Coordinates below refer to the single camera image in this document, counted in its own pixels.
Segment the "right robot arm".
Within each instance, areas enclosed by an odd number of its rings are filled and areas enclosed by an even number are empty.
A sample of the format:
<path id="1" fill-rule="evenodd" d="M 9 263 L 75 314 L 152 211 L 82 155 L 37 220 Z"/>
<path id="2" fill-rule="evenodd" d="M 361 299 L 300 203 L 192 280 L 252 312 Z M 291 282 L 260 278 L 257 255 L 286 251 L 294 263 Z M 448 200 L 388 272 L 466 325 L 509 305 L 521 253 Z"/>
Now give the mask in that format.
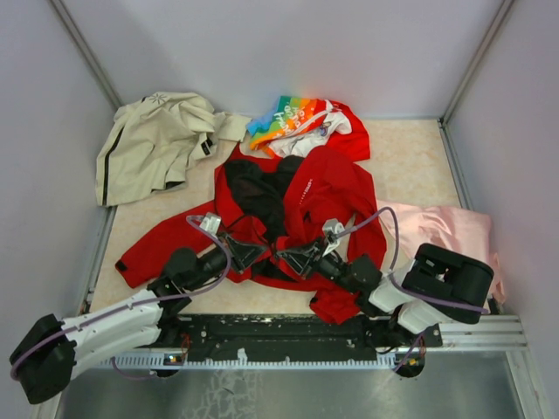
<path id="1" fill-rule="evenodd" d="M 390 335 L 403 346 L 439 323 L 477 324 L 494 276 L 488 264 L 434 244 L 420 245 L 406 266 L 388 272 L 365 254 L 345 262 L 316 242 L 279 251 L 278 259 L 303 278 L 316 274 L 349 292 L 365 313 L 396 314 Z"/>

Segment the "red jacket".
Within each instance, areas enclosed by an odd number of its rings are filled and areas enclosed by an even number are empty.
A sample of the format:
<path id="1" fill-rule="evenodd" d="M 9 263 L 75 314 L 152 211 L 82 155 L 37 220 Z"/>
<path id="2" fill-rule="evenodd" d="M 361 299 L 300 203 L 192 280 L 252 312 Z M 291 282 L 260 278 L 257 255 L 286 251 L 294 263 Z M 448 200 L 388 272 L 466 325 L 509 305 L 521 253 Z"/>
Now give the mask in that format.
<path id="1" fill-rule="evenodd" d="M 333 149 L 320 146 L 305 158 L 271 160 L 243 155 L 235 148 L 215 169 L 213 199 L 157 224 L 115 268 L 132 288 L 158 277 L 174 251 L 200 252 L 210 245 L 187 218 L 212 212 L 235 239 L 267 248 L 247 271 L 231 271 L 229 280 L 312 292 L 311 310 L 327 323 L 341 324 L 358 314 L 356 295 L 320 274 L 302 278 L 273 252 L 312 242 L 329 219 L 360 223 L 376 210 L 371 174 Z"/>

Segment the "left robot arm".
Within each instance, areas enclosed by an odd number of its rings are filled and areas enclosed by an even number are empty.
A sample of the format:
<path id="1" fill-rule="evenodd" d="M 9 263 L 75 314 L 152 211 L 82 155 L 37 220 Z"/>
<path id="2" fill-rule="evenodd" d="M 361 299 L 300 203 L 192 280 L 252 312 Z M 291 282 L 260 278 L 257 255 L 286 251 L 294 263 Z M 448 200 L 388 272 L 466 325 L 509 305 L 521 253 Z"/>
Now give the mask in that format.
<path id="1" fill-rule="evenodd" d="M 96 313 L 38 319 L 10 356 L 10 376 L 31 405 L 61 393 L 89 368 L 127 350 L 157 341 L 176 344 L 182 326 L 175 320 L 192 297 L 212 290 L 229 271 L 242 272 L 265 252 L 263 244 L 239 242 L 228 234 L 197 255 L 174 251 L 157 279 L 138 293 Z"/>

